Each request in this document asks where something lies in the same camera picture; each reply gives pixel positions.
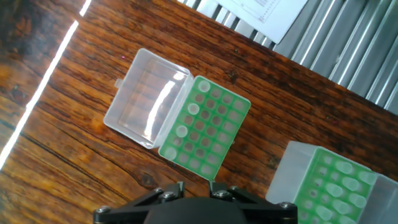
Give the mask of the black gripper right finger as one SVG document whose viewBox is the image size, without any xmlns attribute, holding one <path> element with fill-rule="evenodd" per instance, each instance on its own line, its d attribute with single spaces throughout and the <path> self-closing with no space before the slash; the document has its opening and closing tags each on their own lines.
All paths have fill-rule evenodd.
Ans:
<svg viewBox="0 0 398 224">
<path fill-rule="evenodd" d="M 297 224 L 298 207 L 291 202 L 271 203 L 246 189 L 228 187 L 226 183 L 209 182 L 209 196 L 222 200 L 238 209 L 246 223 Z"/>
</svg>

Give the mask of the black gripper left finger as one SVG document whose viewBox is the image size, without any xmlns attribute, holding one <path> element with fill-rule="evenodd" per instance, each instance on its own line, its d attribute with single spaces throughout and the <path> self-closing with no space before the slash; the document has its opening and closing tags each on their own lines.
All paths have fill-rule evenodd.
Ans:
<svg viewBox="0 0 398 224">
<path fill-rule="evenodd" d="M 97 208 L 93 212 L 93 223 L 144 223 L 147 215 L 153 208 L 167 202 L 173 202 L 177 199 L 184 198 L 184 194 L 184 182 L 169 184 L 165 188 L 157 187 L 119 208 L 111 208 L 107 205 Z"/>
</svg>

